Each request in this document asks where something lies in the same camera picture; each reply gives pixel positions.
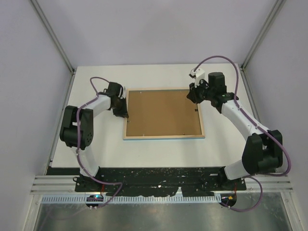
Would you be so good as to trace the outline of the blue picture frame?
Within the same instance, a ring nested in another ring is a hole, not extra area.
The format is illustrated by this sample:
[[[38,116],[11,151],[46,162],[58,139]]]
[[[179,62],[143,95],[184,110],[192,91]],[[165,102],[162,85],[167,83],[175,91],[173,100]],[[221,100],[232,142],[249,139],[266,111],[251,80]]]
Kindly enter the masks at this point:
[[[124,140],[203,139],[201,107],[187,99],[189,90],[130,89]]]

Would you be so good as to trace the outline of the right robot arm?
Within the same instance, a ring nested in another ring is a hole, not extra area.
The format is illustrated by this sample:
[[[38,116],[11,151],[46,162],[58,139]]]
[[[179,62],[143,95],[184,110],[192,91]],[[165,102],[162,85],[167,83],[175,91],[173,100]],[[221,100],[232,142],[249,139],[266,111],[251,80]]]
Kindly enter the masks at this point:
[[[241,159],[219,169],[220,188],[228,190],[242,177],[268,174],[282,166],[283,154],[279,147],[282,134],[278,130],[269,130],[251,117],[239,104],[238,97],[227,91],[222,72],[212,72],[206,76],[199,69],[191,71],[190,77],[194,82],[189,85],[187,98],[194,104],[210,101],[220,114],[233,123],[246,141]]]

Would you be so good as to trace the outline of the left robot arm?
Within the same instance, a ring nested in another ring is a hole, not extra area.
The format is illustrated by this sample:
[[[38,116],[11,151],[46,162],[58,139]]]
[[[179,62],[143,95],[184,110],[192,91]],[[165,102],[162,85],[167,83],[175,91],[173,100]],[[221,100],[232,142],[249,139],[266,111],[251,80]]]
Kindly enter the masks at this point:
[[[126,88],[116,82],[109,82],[103,91],[95,91],[95,96],[80,107],[67,106],[64,110],[60,129],[60,140],[74,153],[80,174],[87,178],[86,186],[93,192],[104,184],[99,177],[99,165],[95,161],[91,143],[94,138],[94,119],[105,111],[128,118]]]

